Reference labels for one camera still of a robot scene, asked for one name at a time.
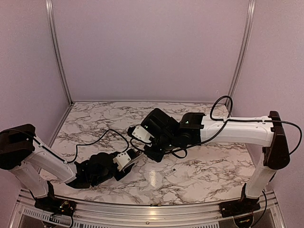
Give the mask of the white battery cover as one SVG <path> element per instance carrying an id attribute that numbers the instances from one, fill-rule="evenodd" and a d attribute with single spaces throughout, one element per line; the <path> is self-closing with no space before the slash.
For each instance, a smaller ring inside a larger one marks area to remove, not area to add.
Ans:
<path id="1" fill-rule="evenodd" d="M 166 171 L 164 172 L 164 174 L 165 174 L 166 176 L 171 176 L 171 175 L 174 174 L 176 171 L 177 171 L 177 170 L 174 168 L 174 169 L 166 170 Z"/>

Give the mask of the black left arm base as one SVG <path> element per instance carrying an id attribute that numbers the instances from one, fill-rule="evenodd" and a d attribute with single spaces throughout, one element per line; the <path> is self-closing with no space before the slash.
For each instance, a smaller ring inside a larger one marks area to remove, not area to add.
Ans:
<path id="1" fill-rule="evenodd" d="M 72 217 L 76 203 L 72 200 L 61 199 L 55 197 L 53 185 L 47 181 L 48 192 L 45 197 L 35 197 L 35 207 L 45 211 L 52 212 L 53 215 L 65 215 Z"/>

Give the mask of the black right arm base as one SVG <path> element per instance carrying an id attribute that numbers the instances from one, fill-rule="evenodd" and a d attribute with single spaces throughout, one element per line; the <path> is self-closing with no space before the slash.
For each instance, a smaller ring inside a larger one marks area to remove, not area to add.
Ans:
<path id="1" fill-rule="evenodd" d="M 259 204 L 259 197 L 257 199 L 250 199 L 246 196 L 246 183 L 241 192 L 241 197 L 236 200 L 230 200 L 219 203 L 220 213 L 223 218 L 242 215 L 261 209 Z"/>

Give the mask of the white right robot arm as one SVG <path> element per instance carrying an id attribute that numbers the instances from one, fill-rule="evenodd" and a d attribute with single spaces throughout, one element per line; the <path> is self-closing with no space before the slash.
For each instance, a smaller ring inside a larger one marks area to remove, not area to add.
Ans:
<path id="1" fill-rule="evenodd" d="M 185 150 L 206 143 L 248 143 L 262 146 L 259 163 L 245 185 L 245 193 L 235 208 L 245 213 L 254 205 L 273 175 L 290 162 L 285 131 L 278 112 L 255 118 L 213 117 L 204 113 L 186 113 L 180 121 L 159 108 L 152 110 L 138 127 L 138 138 L 151 143 L 145 154 L 160 162 L 166 152 Z"/>

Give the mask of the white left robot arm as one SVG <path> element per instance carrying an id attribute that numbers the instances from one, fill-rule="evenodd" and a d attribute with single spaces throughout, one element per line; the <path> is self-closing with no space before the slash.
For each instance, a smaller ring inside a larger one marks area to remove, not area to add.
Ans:
<path id="1" fill-rule="evenodd" d="M 58 210 L 60 201 L 53 196 L 52 184 L 38 174 L 36 167 L 71 188 L 88 189 L 111 178 L 121 180 L 140 155 L 126 148 L 122 152 L 100 152 L 81 163 L 67 161 L 45 145 L 36 136 L 35 129 L 31 124 L 24 124 L 0 133 L 0 168 L 14 174 L 49 211 Z"/>

